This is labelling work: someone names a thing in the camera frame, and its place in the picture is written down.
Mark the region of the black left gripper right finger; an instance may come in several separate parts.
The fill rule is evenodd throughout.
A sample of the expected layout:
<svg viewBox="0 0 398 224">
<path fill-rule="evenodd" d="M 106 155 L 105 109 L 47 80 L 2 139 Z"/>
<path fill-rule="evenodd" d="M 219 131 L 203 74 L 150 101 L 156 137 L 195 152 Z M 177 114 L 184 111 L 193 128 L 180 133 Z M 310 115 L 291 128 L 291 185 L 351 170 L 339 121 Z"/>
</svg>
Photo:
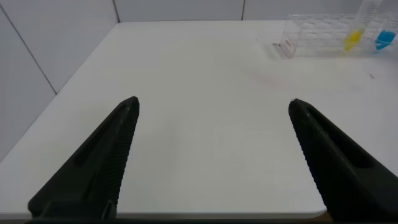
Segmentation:
<svg viewBox="0 0 398 224">
<path fill-rule="evenodd" d="M 289 103 L 308 168 L 337 222 L 397 222 L 397 176 L 311 104 Z"/>
</svg>

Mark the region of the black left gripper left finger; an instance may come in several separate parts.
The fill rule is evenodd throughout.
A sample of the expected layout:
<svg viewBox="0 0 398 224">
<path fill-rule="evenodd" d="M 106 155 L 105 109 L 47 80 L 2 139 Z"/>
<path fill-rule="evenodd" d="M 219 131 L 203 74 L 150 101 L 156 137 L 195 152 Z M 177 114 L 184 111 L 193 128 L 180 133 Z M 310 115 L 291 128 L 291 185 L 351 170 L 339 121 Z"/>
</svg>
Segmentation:
<svg viewBox="0 0 398 224">
<path fill-rule="evenodd" d="M 117 105 L 31 198 L 34 218 L 114 218 L 137 120 L 139 100 Z"/>
</svg>

